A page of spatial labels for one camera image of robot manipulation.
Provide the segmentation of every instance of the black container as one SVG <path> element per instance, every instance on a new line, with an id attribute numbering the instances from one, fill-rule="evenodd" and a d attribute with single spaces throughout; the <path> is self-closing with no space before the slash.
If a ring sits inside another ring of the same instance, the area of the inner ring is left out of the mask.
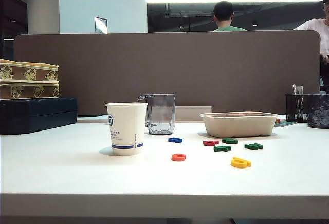
<path id="1" fill-rule="evenodd" d="M 311 95 L 309 98 L 308 127 L 329 128 L 329 95 Z"/>
<path id="2" fill-rule="evenodd" d="M 312 94 L 286 94 L 286 121 L 307 123 L 308 100 Z"/>
<path id="3" fill-rule="evenodd" d="M 0 134 L 24 134 L 77 122 L 75 98 L 0 101 Z"/>

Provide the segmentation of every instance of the logo on cup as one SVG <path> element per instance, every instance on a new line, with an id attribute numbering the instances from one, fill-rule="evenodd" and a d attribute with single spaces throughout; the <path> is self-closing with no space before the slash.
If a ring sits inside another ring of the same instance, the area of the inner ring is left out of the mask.
<path id="1" fill-rule="evenodd" d="M 109 122 L 109 125 L 112 127 L 114 124 L 114 118 L 112 117 L 112 115 L 108 115 L 108 122 Z"/>

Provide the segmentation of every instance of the paper cup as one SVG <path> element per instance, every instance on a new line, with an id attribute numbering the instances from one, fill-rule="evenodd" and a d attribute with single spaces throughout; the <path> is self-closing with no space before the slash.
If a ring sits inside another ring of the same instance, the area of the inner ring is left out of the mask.
<path id="1" fill-rule="evenodd" d="M 144 142 L 147 103 L 107 103 L 112 151 L 116 155 L 139 154 Z"/>

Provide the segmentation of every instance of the takeout container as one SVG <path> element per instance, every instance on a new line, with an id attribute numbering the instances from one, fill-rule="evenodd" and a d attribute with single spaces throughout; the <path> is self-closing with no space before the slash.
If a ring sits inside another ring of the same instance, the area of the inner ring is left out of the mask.
<path id="1" fill-rule="evenodd" d="M 0 100 L 25 98 L 57 98 L 59 84 L 37 83 L 0 83 Z"/>
<path id="2" fill-rule="evenodd" d="M 207 133 L 214 137 L 252 137 L 272 134 L 278 115 L 263 112 L 204 113 Z"/>
<path id="3" fill-rule="evenodd" d="M 58 83 L 58 66 L 0 59 L 0 82 Z"/>

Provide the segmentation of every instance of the person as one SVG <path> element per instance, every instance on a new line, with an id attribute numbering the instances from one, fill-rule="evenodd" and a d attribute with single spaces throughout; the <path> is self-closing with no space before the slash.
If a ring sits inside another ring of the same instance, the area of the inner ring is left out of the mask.
<path id="1" fill-rule="evenodd" d="M 218 29 L 214 31 L 246 31 L 243 28 L 231 26 L 234 18 L 233 4 L 231 2 L 218 2 L 214 7 L 214 18 L 218 26 Z"/>
<path id="2" fill-rule="evenodd" d="M 319 33 L 320 76 L 324 85 L 329 85 L 329 0 L 323 0 L 325 18 L 314 18 L 301 24 L 294 30 L 314 30 Z"/>

